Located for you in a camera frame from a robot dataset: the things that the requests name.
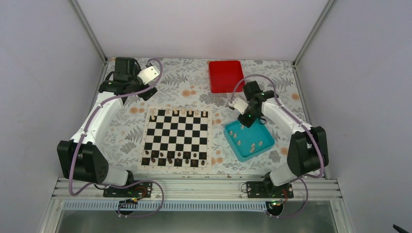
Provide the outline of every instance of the white wall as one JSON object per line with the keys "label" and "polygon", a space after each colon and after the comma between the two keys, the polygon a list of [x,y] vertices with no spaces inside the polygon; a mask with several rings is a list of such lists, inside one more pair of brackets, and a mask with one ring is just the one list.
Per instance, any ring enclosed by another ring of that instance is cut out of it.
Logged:
{"label": "white wall", "polygon": [[69,1],[0,9],[0,232],[36,232],[61,176],[56,146],[85,119],[103,63]]}
{"label": "white wall", "polygon": [[296,58],[327,0],[78,0],[107,56]]}
{"label": "white wall", "polygon": [[298,65],[356,232],[412,232],[412,1],[339,0]]}

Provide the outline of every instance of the checkerboard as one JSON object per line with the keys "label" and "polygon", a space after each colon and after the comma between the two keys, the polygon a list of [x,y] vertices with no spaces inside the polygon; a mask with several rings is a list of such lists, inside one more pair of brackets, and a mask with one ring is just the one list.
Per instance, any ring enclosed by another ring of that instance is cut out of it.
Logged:
{"label": "checkerboard", "polygon": [[210,110],[150,106],[139,155],[143,170],[211,169]]}

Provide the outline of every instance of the vent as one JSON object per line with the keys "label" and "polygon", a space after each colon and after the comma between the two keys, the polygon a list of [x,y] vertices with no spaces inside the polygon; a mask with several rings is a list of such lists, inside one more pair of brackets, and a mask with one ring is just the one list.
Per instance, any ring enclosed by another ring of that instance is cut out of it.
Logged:
{"label": "vent", "polygon": [[[115,200],[67,200],[65,210],[117,210]],[[160,201],[141,200],[137,205],[128,204],[122,210],[153,211]],[[252,211],[266,210],[264,201],[165,201],[161,211]]]}

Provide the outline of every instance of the blue tray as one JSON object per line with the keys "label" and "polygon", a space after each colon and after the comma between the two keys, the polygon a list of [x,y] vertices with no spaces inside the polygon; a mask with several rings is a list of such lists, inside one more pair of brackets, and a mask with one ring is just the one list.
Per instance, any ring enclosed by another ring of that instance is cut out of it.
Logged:
{"label": "blue tray", "polygon": [[[223,132],[240,162],[244,162],[268,151],[275,144],[275,140],[270,135],[267,128],[264,125],[259,124],[257,120],[250,128],[244,127],[244,129],[242,129],[241,126],[242,124],[237,120],[227,124]],[[250,152],[252,143],[255,144],[255,150]]]}

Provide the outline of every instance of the floral tablecloth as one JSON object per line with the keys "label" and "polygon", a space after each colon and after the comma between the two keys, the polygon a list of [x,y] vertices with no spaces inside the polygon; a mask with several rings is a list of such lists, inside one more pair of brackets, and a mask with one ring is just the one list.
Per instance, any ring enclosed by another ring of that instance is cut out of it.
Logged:
{"label": "floral tablecloth", "polygon": [[[137,58],[145,65],[147,58]],[[208,174],[265,174],[286,162],[289,141],[286,135],[270,120],[266,127],[275,139],[273,148],[246,162],[239,162],[223,135],[224,126],[238,117],[226,103],[230,94],[210,92],[208,79],[209,59],[164,58],[163,77],[156,86],[158,92],[148,101],[137,96],[129,97],[114,117],[106,132],[103,152],[110,164],[120,166],[134,173],[165,174],[167,171],[142,171],[137,168],[141,135],[145,125],[146,109],[149,105],[176,107],[208,107],[213,112],[212,170]],[[300,118],[305,119],[302,103],[294,79],[292,64],[287,61],[240,60],[243,74],[262,74],[273,78],[276,92]],[[107,73],[114,70],[115,59],[111,58]],[[263,90],[270,90],[270,84],[263,79],[256,80]],[[244,99],[243,93],[235,97]]]}

